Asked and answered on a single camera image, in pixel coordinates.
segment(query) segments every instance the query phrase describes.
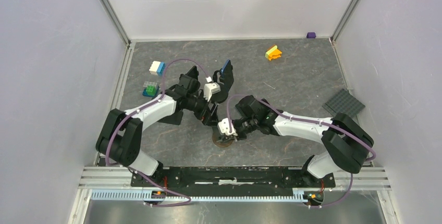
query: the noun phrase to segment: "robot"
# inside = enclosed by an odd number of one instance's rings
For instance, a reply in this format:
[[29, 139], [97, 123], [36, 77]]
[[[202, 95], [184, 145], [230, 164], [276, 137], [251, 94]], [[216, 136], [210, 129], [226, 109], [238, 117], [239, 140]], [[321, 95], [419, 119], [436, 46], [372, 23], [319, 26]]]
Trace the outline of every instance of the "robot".
[[[234, 141], [244, 140], [247, 134], [255, 130], [266, 135], [298, 136], [323, 144], [326, 151], [320, 155], [311, 156], [296, 173], [289, 168], [281, 167], [280, 171], [275, 172], [275, 178], [268, 179], [282, 188], [318, 186], [324, 177], [338, 170], [359, 173], [367, 159], [369, 149], [373, 147], [373, 139], [345, 114], [337, 114], [333, 118], [297, 116], [275, 109], [267, 100], [257, 99], [252, 95], [244, 96], [235, 105], [241, 116], [240, 119], [220, 120], [217, 116], [218, 105], [226, 101], [234, 83], [231, 61], [227, 60], [211, 78], [206, 78], [207, 83], [204, 84], [203, 89], [200, 89], [198, 76], [197, 67], [193, 66], [186, 74], [181, 74], [179, 82], [166, 89], [164, 95], [158, 95], [153, 99], [153, 101], [158, 100], [157, 103], [147, 107], [151, 103], [148, 102], [125, 111], [111, 110], [96, 143], [97, 151], [102, 154], [108, 151], [109, 158], [112, 160], [144, 173], [157, 183], [161, 183], [166, 176], [178, 175], [175, 178], [180, 178], [180, 180], [177, 179], [172, 187], [189, 193], [186, 191], [188, 189], [184, 188], [189, 187], [189, 180], [198, 178], [201, 181], [206, 178], [214, 181], [214, 178], [223, 178], [226, 174], [229, 174], [229, 178], [236, 180], [240, 174], [238, 174], [238, 168], [235, 167], [217, 169], [218, 176], [214, 176], [213, 173], [209, 175], [205, 172], [208, 169], [203, 168], [166, 168], [160, 161], [140, 150], [141, 135], [145, 129], [155, 122], [180, 125], [183, 110], [193, 112], [203, 125], [213, 129], [212, 139], [219, 147], [226, 147]], [[118, 129], [119, 133], [114, 134], [119, 125], [121, 125]], [[356, 142], [353, 140], [354, 137], [363, 143]], [[257, 169], [256, 175], [262, 170], [260, 169]], [[245, 178], [253, 181], [252, 173], [246, 173], [248, 175]], [[185, 175], [190, 174], [193, 176], [192, 179], [187, 177], [181, 180], [181, 177], [184, 178]], [[284, 182], [281, 181], [280, 176], [285, 178]], [[259, 181], [258, 178], [262, 179], [262, 176], [256, 176], [255, 182]], [[141, 177], [137, 180], [138, 185], [146, 186], [146, 182]]]

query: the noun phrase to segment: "black mounting plate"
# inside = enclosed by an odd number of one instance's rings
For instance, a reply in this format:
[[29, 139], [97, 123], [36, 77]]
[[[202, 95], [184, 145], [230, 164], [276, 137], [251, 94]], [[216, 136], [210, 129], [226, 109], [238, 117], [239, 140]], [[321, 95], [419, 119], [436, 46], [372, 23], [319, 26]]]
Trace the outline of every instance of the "black mounting plate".
[[[293, 167], [165, 167], [160, 185], [188, 196], [293, 196], [293, 188], [320, 188], [321, 180], [306, 185], [301, 168]], [[133, 187], [152, 185], [139, 175]], [[333, 174], [324, 177], [324, 186], [336, 186]]]

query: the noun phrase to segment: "metal corner post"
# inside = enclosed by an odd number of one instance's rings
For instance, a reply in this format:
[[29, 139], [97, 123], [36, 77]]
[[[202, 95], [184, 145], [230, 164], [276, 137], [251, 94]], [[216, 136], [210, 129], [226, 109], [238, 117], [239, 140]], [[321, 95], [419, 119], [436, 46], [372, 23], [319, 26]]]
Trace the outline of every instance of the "metal corner post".
[[109, 15], [110, 19], [112, 20], [112, 23], [114, 23], [115, 27], [118, 30], [118, 33], [123, 40], [123, 42], [126, 45], [130, 44], [129, 36], [127, 36], [126, 31], [124, 30], [120, 20], [117, 17], [117, 14], [115, 13], [114, 9], [112, 8], [111, 3], [109, 0], [100, 0], [101, 4], [103, 5], [104, 9], [106, 10], [106, 13]]
[[359, 3], [359, 0], [351, 0], [350, 1], [350, 4], [347, 6], [347, 9], [344, 12], [341, 20], [339, 21], [338, 26], [336, 27], [335, 31], [333, 32], [333, 35], [331, 35], [331, 37], [330, 37], [332, 43], [334, 43], [338, 39], [339, 35], [341, 34], [342, 30], [344, 29], [344, 26], [347, 24], [348, 19], [353, 14], [353, 11], [356, 8], [356, 6], [358, 5], [358, 3]]

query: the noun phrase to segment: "floor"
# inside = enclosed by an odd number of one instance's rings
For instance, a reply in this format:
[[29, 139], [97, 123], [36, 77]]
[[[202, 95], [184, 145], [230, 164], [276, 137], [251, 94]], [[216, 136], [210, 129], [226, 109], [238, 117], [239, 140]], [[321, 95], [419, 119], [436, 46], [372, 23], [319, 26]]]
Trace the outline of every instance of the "floor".
[[[335, 201], [342, 192], [327, 192]], [[134, 201], [91, 201], [84, 223], [385, 223], [375, 191], [352, 192], [345, 201], [323, 209], [282, 202], [195, 202], [175, 208], [149, 208]]]
[[[274, 44], [283, 55], [268, 61], [264, 54]], [[177, 58], [201, 63], [210, 75], [230, 59], [235, 76], [230, 95], [253, 94], [296, 115], [331, 116], [321, 106], [344, 88], [328, 39], [147, 42], [135, 45], [120, 109], [149, 101], [142, 96], [144, 82], [160, 82], [159, 77], [149, 73], [152, 61], [167, 63]], [[191, 67], [190, 62], [171, 66], [167, 87], [177, 83], [179, 75]], [[239, 116], [235, 103], [230, 109], [233, 118]], [[226, 117], [225, 103], [220, 105], [218, 115], [220, 119]], [[220, 148], [212, 142], [212, 129], [203, 126], [191, 112], [185, 112], [179, 126], [155, 123], [143, 133], [141, 145], [142, 150], [165, 166], [300, 166], [309, 156], [325, 150], [313, 141], [257, 131], [247, 140]]]

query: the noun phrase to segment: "yellow toy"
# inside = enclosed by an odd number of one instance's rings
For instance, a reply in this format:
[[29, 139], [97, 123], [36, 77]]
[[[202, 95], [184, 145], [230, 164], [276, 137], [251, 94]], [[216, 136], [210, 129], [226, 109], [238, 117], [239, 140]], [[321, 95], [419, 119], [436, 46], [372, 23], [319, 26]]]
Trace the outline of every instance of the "yellow toy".
[[273, 45], [271, 48], [269, 48], [267, 50], [267, 52], [265, 53], [265, 57], [271, 61], [273, 59], [277, 59], [279, 57], [281, 57], [282, 52], [278, 49], [278, 46]]

